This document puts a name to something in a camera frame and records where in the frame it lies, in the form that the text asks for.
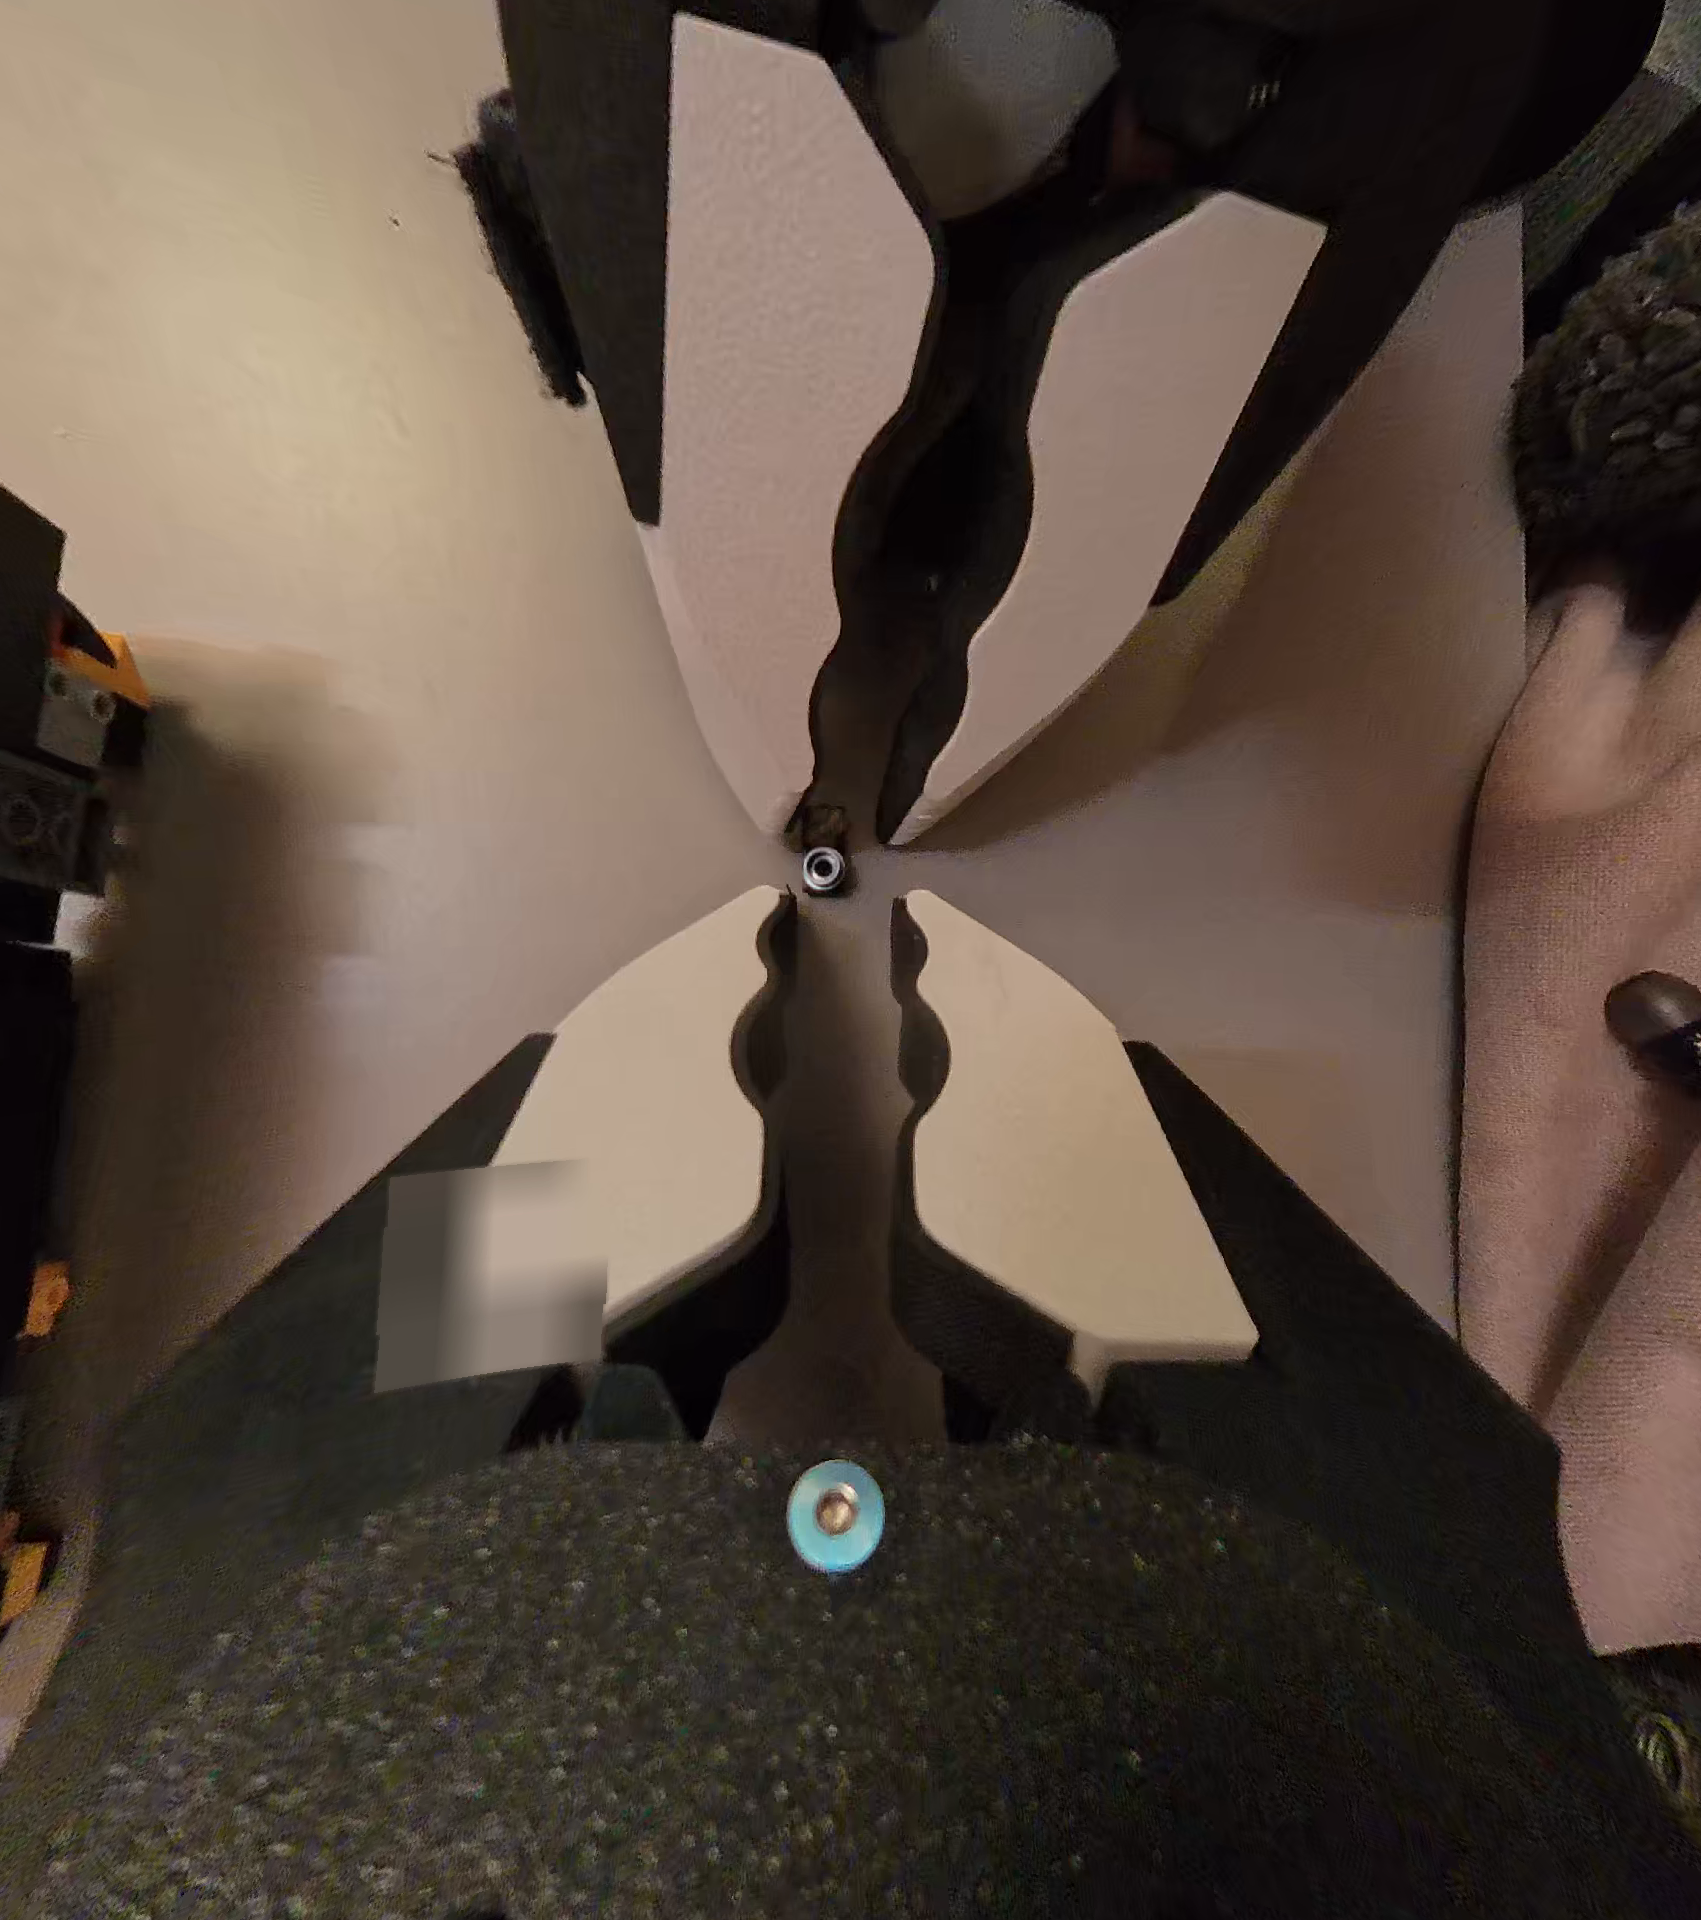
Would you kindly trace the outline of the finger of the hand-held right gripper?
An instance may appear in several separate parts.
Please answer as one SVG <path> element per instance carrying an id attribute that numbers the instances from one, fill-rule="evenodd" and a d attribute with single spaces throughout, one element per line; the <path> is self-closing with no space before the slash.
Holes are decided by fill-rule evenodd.
<path id="1" fill-rule="evenodd" d="M 996 426 L 1014 552 L 952 598 L 885 777 L 907 847 L 1095 684 L 1146 619 L 1326 241 L 1237 192 L 1137 207 L 1032 278 Z"/>
<path id="2" fill-rule="evenodd" d="M 821 697 L 898 594 L 881 525 L 948 278 L 863 68 L 674 19 L 660 498 L 639 539 L 704 744 L 766 837 L 821 798 Z"/>

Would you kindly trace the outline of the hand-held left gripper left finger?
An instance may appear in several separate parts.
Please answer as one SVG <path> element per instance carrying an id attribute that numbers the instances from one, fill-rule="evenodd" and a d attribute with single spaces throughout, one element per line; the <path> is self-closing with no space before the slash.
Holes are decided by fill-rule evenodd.
<path id="1" fill-rule="evenodd" d="M 492 1157 L 498 1305 L 575 1290 L 575 1365 L 644 1370 L 685 1432 L 791 1305 L 784 1155 L 798 909 L 760 885 L 558 1024 Z"/>

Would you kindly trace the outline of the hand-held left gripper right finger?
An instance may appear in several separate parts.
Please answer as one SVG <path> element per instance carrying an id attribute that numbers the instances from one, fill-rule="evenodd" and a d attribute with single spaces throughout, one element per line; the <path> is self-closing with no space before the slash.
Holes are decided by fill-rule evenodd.
<path id="1" fill-rule="evenodd" d="M 1103 1011 L 918 889 L 893 905 L 911 1117 L 893 1315 L 970 1396 L 1235 1366 L 1257 1326 Z"/>

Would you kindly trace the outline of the small black grey lego piece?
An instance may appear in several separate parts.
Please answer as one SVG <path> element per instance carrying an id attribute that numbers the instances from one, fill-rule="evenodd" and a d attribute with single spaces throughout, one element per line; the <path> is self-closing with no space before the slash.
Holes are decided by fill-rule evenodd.
<path id="1" fill-rule="evenodd" d="M 844 898 L 855 886 L 853 820 L 840 804 L 807 798 L 786 834 L 801 891 L 813 901 Z"/>

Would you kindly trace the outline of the dark fleece jacket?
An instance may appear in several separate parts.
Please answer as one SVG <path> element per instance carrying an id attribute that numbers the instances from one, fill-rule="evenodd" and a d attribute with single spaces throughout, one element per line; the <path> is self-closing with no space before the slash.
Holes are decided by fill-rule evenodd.
<path id="1" fill-rule="evenodd" d="M 1638 615 L 1678 622 L 1701 592 L 1701 113 L 1540 300 L 1510 418 L 1532 616 L 1613 569 Z M 1641 1769 L 1701 1849 L 1701 1644 L 1599 1653 Z"/>

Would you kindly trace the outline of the beige sweatshirt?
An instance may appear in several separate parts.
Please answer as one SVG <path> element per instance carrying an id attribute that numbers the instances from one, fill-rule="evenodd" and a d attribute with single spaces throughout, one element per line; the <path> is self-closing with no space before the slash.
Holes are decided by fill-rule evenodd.
<path id="1" fill-rule="evenodd" d="M 1605 1018 L 1701 992 L 1701 592 L 1650 622 L 1589 569 L 1530 647 L 1471 834 L 1461 1337 L 1558 1448 L 1590 1644 L 1701 1644 L 1701 1101 Z"/>

